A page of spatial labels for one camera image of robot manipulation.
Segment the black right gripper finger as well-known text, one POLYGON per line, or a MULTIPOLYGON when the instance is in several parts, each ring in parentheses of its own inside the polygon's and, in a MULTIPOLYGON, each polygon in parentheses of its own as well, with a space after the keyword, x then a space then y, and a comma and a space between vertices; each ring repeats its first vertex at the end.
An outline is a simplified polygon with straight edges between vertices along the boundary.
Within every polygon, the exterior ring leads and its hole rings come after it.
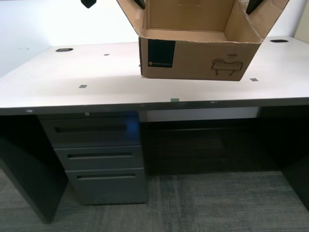
POLYGON ((263 0, 249 0, 246 14, 250 15, 262 2, 263 0))

